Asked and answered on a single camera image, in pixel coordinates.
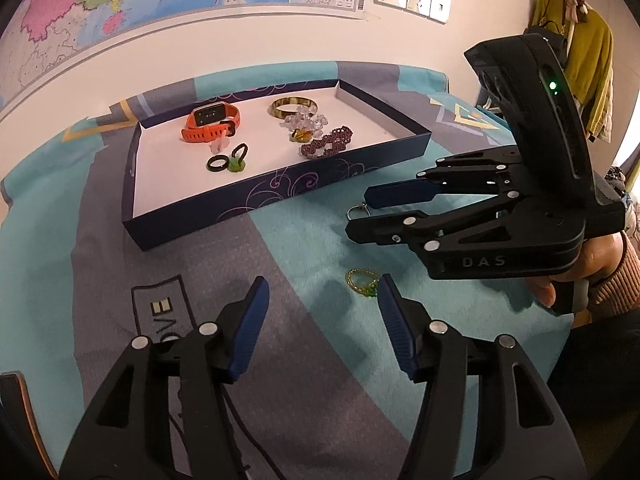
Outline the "right hand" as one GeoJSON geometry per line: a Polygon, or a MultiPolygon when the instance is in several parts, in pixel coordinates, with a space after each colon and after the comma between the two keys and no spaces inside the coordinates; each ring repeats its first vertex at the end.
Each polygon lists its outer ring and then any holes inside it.
{"type": "Polygon", "coordinates": [[[578,259],[570,270],[553,276],[526,278],[526,286],[540,304],[551,308],[556,300],[554,282],[569,283],[587,280],[593,283],[605,280],[620,265],[624,249],[622,233],[592,238],[582,244],[578,259]]]}

